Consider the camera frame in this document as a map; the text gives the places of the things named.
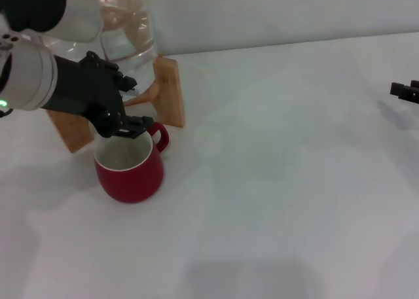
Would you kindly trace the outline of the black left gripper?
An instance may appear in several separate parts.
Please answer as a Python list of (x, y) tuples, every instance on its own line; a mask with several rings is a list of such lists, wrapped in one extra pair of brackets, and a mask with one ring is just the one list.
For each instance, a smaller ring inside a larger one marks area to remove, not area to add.
[(43, 109), (82, 116), (105, 138), (135, 139), (153, 127), (149, 116), (126, 116), (120, 92), (133, 90), (137, 82), (123, 75), (117, 64), (92, 51), (79, 62), (54, 59), (58, 78)]

